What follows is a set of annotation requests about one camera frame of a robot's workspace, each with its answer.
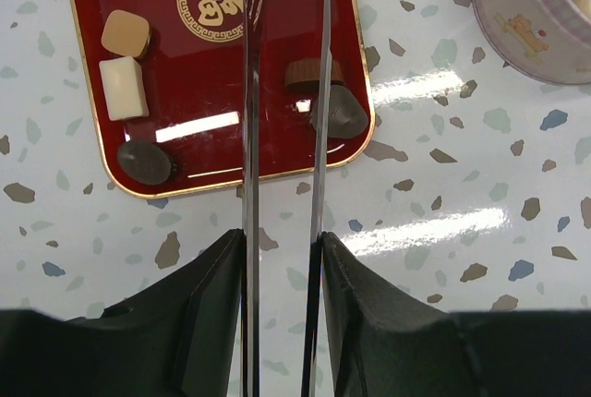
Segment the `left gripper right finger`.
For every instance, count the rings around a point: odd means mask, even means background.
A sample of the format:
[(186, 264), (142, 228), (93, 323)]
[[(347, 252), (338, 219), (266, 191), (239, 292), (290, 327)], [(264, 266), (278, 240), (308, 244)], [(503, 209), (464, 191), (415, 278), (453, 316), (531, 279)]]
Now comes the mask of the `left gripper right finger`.
[(321, 238), (338, 396), (586, 396), (586, 310), (442, 312)]

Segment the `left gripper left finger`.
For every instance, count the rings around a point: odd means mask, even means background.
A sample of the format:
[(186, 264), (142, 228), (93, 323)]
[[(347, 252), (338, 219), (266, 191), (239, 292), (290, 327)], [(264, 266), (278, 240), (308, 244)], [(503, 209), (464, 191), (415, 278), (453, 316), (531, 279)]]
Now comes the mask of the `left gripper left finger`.
[(244, 234), (97, 319), (1, 313), (4, 396), (224, 396), (234, 351)]

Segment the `metal tweezers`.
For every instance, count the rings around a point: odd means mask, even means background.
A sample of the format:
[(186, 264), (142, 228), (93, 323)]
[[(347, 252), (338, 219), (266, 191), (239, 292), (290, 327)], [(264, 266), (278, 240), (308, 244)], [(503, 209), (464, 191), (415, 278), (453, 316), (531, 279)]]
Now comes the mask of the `metal tweezers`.
[[(244, 114), (242, 226), (246, 238), (243, 268), (241, 394), (259, 396), (259, 68), (265, 0), (244, 0)], [(328, 116), (332, 85), (332, 2), (323, 0), (320, 88), (316, 112), (315, 164), (310, 225), (308, 292), (301, 394), (316, 394), (322, 265), (321, 235), (327, 170)]]

